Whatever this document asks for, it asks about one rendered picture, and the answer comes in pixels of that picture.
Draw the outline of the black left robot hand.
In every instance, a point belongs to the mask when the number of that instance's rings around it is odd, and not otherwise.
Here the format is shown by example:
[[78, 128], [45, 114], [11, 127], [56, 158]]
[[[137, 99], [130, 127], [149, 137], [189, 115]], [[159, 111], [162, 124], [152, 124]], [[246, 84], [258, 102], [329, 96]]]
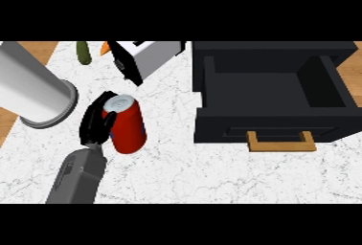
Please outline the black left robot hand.
[[116, 96], [116, 93], [106, 91], [87, 106], [79, 126], [81, 145], [102, 144], [109, 139], [110, 129], [115, 123], [116, 112], [102, 116], [106, 101]]

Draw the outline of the red can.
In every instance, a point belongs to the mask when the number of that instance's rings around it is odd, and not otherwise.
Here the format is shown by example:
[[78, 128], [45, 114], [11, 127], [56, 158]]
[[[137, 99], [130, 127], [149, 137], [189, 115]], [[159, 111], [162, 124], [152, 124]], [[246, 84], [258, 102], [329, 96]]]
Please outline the red can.
[[147, 133], [137, 100], [128, 95], [116, 95], [103, 105], [102, 117], [115, 112], [110, 138], [118, 153], [134, 153], [144, 145]]

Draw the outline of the black drawer front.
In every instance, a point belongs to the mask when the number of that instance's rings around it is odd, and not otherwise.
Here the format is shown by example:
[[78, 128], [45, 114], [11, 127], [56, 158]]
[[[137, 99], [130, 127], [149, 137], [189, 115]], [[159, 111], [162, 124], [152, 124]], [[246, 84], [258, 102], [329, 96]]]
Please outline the black drawer front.
[[362, 131], [362, 108], [196, 109], [195, 143], [243, 143], [248, 131], [260, 142], [297, 142], [310, 131], [317, 143], [331, 143]]

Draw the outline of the black open drawer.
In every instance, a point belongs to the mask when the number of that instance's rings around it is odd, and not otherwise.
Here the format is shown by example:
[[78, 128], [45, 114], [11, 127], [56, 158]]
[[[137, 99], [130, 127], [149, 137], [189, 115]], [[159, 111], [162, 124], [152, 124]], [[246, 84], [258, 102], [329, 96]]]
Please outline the black open drawer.
[[350, 41], [195, 41], [192, 90], [212, 109], [360, 108], [336, 67]]

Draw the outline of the large white cylinder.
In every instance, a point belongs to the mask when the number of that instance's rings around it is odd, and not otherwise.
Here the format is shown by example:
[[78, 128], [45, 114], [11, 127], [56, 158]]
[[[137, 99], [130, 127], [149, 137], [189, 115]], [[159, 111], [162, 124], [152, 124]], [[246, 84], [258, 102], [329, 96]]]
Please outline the large white cylinder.
[[19, 115], [22, 123], [44, 129], [71, 115], [78, 90], [59, 79], [16, 41], [0, 41], [0, 107]]

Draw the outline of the green cucumber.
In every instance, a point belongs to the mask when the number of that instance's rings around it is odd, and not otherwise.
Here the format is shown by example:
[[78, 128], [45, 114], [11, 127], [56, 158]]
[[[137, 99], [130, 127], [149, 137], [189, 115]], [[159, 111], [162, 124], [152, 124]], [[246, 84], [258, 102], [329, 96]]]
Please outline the green cucumber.
[[81, 65], [87, 65], [91, 62], [88, 47], [84, 41], [76, 42], [76, 56], [78, 56], [78, 62], [81, 63]]

